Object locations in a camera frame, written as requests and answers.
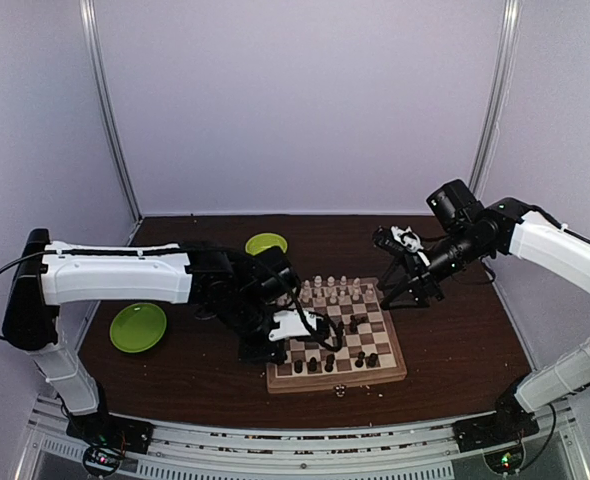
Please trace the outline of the wooden chess board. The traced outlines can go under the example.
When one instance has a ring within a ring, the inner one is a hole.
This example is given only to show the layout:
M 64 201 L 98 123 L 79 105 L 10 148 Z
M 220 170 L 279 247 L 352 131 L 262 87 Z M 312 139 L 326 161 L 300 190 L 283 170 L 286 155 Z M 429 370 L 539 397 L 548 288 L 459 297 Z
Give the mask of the wooden chess board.
M 266 366 L 267 391 L 342 391 L 403 381 L 406 363 L 392 316 L 380 308 L 382 298 L 374 277 L 305 280 L 299 297 L 302 307 L 328 316 L 342 329 L 342 349 L 331 352 L 316 342 L 287 340 L 285 362 Z

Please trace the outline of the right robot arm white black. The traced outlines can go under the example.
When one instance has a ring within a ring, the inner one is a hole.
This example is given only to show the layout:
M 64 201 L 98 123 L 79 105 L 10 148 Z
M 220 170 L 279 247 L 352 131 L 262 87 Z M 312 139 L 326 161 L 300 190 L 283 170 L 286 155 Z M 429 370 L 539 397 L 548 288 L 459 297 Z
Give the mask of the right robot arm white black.
M 380 227 L 376 247 L 393 260 L 380 278 L 382 308 L 401 307 L 408 294 L 417 307 L 444 297 L 441 282 L 468 264 L 499 254 L 531 262 L 590 295 L 590 240 L 573 232 L 537 205 L 506 197 L 484 206 L 460 179 L 426 200 L 444 237 L 425 246 L 411 228 Z M 526 424 L 526 414 L 590 386 L 590 339 L 553 365 L 519 380 L 498 400 L 488 419 L 494 440 L 510 440 Z

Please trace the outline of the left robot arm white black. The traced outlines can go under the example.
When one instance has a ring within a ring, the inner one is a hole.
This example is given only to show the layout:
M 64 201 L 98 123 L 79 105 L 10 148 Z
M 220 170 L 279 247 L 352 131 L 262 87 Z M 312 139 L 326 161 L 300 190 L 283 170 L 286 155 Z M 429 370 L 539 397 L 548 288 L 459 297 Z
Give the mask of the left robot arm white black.
M 273 305 L 297 297 L 297 275 L 285 254 L 260 255 L 209 242 L 154 247 L 91 247 L 53 241 L 45 229 L 27 239 L 15 268 L 2 323 L 4 339 L 27 352 L 81 429 L 98 444 L 119 424 L 105 410 L 100 385 L 57 326 L 60 306 L 84 301 L 153 301 L 206 308 L 230 328 L 252 359 L 281 360 L 282 341 L 311 331 L 301 306 Z

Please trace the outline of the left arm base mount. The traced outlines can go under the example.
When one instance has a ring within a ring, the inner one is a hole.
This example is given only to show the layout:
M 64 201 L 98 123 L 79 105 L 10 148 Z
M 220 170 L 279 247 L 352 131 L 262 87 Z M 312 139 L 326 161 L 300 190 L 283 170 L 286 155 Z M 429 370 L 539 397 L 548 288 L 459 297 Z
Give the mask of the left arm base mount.
M 148 452 L 153 430 L 149 422 L 112 417 L 102 431 L 70 420 L 66 434 L 87 444 L 81 459 L 87 473 L 92 477 L 106 478 L 120 469 L 127 453 Z

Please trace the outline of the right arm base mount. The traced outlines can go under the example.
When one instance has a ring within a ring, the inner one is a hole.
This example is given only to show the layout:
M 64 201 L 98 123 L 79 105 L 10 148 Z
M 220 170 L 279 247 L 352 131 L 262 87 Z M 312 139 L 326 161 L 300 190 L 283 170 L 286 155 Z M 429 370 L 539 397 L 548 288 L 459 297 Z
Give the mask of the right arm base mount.
M 479 451 L 486 467 L 501 476 L 517 474 L 526 465 L 524 440 L 538 434 L 539 425 L 527 420 L 515 429 L 504 429 L 496 414 L 460 420 L 453 433 L 461 453 Z

